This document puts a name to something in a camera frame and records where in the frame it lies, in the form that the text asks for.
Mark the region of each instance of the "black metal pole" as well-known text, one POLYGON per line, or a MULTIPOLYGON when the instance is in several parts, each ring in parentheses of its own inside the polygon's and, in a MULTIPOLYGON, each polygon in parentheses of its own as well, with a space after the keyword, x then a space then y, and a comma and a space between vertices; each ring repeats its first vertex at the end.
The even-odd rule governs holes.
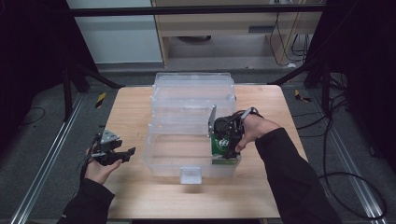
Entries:
POLYGON ((303 5, 240 5, 240 6, 195 6, 195 7, 114 7, 78 8, 70 10, 45 10, 56 16, 104 17, 104 16, 143 16, 176 14, 220 14, 220 13, 261 13, 261 12, 316 12, 344 10, 344 5, 327 6, 323 4, 303 5))

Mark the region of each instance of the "wall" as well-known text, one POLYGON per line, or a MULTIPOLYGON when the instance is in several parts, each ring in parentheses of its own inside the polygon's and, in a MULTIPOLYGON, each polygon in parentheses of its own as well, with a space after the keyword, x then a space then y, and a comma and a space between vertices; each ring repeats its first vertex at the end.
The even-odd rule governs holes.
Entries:
MULTIPOLYGON (((151 7, 149 0, 67 0, 70 8, 151 7)), ((161 63, 153 16, 76 18, 95 63, 161 63)))

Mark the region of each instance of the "wooden table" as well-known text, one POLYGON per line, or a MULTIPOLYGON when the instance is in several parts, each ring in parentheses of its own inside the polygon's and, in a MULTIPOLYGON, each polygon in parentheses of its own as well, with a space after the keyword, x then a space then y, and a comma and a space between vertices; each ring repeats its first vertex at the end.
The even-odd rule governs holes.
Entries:
MULTIPOLYGON (((118 151, 136 147, 106 182, 116 197, 109 218, 270 218, 279 217, 266 179, 264 164, 254 146, 247 145, 234 177, 203 178, 202 185, 181 185, 178 177, 153 176, 143 163, 151 121, 151 87, 119 90, 106 128, 123 141, 118 151)), ((305 158, 282 90, 278 86, 236 85, 236 109, 255 106, 283 126, 305 158)))

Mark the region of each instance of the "clear plastic container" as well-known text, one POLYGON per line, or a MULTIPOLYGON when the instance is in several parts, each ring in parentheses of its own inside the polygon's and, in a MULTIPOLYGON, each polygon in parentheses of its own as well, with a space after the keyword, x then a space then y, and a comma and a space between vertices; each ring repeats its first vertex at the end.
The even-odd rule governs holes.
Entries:
POLYGON ((152 122, 144 162, 156 176, 180 176, 200 184, 202 176, 232 176, 237 164, 212 164, 207 122, 235 111, 234 83, 228 73, 159 73, 151 95, 152 122))

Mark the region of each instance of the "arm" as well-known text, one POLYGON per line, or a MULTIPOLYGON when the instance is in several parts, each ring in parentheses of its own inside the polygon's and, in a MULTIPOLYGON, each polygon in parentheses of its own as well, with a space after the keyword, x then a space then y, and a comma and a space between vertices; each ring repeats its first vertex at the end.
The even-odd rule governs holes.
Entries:
POLYGON ((121 163, 122 160, 118 160, 102 166, 95 160, 89 162, 78 194, 67 204, 58 224, 106 224, 108 208, 115 195, 103 184, 121 163))
POLYGON ((300 157, 285 129, 267 119, 247 116, 237 151, 255 141, 284 223, 341 223, 307 161, 300 157))

